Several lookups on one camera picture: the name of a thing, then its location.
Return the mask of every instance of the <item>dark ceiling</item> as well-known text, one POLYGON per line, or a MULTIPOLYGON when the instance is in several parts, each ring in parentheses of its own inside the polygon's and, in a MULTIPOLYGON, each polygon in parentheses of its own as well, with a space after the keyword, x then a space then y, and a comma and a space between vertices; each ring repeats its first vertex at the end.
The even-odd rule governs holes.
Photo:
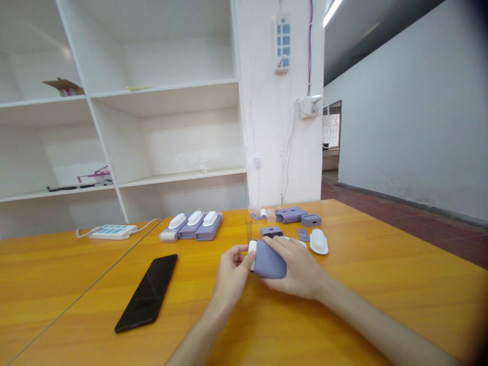
POLYGON ((324 29, 324 86, 443 1, 343 0, 324 29))

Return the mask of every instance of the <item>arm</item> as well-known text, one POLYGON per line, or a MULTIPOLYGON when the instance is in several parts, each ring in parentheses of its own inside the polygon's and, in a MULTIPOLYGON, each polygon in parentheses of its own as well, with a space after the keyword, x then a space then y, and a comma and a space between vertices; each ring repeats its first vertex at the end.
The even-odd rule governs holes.
POLYGON ((241 252, 248 245, 233 246, 220 257, 212 299, 202 317, 176 349, 166 366, 203 365, 235 305, 242 296, 256 254, 241 252))
POLYGON ((333 279, 322 270, 310 252, 294 239, 275 236, 263 240, 287 264, 287 273, 283 279, 262 280, 268 287, 323 303, 395 365, 461 364, 333 279))

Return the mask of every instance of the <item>smartphone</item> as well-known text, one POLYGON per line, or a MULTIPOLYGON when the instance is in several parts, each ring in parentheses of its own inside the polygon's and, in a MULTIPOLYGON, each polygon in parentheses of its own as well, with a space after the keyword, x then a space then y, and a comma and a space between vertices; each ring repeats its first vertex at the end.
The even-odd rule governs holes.
POLYGON ((118 321, 115 333, 156 320, 177 259, 178 254, 173 254, 153 260, 118 321))

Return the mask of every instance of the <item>white shelving unit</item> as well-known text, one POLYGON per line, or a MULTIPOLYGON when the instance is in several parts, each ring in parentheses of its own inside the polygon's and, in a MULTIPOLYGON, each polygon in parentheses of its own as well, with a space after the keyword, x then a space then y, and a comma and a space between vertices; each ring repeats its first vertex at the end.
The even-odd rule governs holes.
POLYGON ((2 2, 0 238, 245 208, 233 45, 228 0, 2 2))

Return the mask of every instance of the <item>purple plastic block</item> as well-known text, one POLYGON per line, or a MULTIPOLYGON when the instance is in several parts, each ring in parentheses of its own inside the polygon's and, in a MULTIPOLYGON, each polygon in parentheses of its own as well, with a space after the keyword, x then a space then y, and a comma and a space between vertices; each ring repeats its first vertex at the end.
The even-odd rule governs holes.
POLYGON ((165 239, 164 242, 175 242, 178 240, 179 238, 179 231, 183 228, 183 226, 185 226, 188 222, 188 219, 185 219, 185 221, 183 221, 181 223, 180 226, 178 226, 177 228, 174 228, 174 229, 170 229, 170 228, 166 228, 163 230, 164 233, 174 233, 174 239, 165 239))
POLYGON ((188 225, 188 223, 183 226, 183 228, 179 231, 178 236, 180 239, 195 239, 195 233, 197 232, 200 225, 203 223, 203 219, 205 218, 205 214, 202 215, 202 218, 198 223, 195 225, 188 225))
POLYGON ((296 229, 298 231, 298 239, 301 241, 310 241, 309 234, 305 229, 296 229))
POLYGON ((261 237, 263 236, 269 236, 269 237, 283 236, 283 231, 281 231, 281 228, 279 226, 261 228, 261 237))
POLYGON ((320 226, 322 225, 322 218, 314 213, 302 215, 301 224, 305 227, 320 226))
POLYGON ((217 218, 212 225, 201 225, 195 233, 195 239, 197 239, 198 241, 213 240, 213 238, 215 238, 215 236, 217 235, 217 230, 219 229, 223 218, 224 214, 220 212, 217 214, 217 218))
POLYGON ((286 276, 285 260, 262 240, 256 241, 254 273, 259 277, 277 279, 286 276))
POLYGON ((282 208, 276 211, 278 221, 283 224, 300 221, 301 216, 306 214, 307 212, 300 207, 282 208))

